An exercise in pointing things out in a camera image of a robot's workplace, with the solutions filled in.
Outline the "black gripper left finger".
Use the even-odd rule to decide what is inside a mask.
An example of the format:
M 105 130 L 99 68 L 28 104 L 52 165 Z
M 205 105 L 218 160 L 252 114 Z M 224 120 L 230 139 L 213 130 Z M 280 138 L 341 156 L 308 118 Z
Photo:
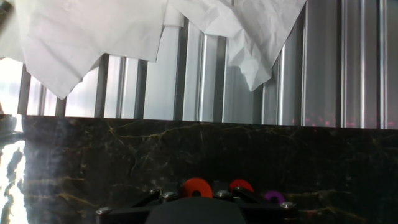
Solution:
M 182 185 L 171 183 L 162 189 L 151 189 L 125 207 L 110 206 L 96 211 L 96 224 L 145 223 L 150 212 L 158 205 L 182 198 Z

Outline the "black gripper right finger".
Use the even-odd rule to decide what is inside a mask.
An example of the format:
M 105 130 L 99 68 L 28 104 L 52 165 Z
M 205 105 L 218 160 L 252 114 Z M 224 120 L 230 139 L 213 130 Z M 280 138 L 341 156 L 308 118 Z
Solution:
M 297 224 L 299 210 L 296 204 L 273 192 L 270 198 L 255 193 L 247 181 L 232 183 L 214 181 L 213 198 L 236 205 L 246 223 Z

